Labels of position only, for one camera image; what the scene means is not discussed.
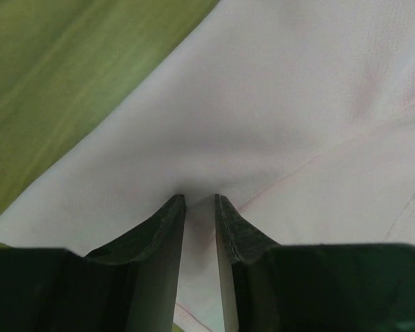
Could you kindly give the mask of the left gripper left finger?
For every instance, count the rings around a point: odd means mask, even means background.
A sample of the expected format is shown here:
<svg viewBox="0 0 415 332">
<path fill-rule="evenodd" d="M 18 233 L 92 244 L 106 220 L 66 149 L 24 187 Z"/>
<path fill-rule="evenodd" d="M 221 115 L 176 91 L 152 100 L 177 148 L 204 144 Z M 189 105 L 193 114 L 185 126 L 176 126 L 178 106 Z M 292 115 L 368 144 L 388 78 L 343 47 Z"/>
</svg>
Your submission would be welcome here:
<svg viewBox="0 0 415 332">
<path fill-rule="evenodd" d="M 169 331 L 183 195 L 79 256 L 63 248 L 0 249 L 0 331 Z"/>
</svg>

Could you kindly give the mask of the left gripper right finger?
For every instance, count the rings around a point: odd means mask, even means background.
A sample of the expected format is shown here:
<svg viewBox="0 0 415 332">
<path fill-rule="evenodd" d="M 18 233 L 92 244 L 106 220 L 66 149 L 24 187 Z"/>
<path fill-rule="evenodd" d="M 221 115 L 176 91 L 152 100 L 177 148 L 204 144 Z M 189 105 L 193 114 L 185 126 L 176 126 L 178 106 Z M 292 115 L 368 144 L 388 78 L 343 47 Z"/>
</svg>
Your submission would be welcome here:
<svg viewBox="0 0 415 332">
<path fill-rule="evenodd" d="M 415 246 L 284 246 L 214 209 L 226 331 L 415 331 Z"/>
</svg>

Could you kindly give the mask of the light pink t-shirt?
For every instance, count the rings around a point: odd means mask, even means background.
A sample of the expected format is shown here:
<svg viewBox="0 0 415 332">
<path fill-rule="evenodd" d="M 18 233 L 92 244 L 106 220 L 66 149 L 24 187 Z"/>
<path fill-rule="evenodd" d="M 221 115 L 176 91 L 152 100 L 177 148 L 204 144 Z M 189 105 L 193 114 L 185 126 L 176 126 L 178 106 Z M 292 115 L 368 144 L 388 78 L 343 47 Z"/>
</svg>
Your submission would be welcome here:
<svg viewBox="0 0 415 332">
<path fill-rule="evenodd" d="M 415 1 L 221 1 L 0 216 L 81 255 L 184 194 L 175 322 L 222 331 L 213 196 L 282 244 L 415 245 Z"/>
</svg>

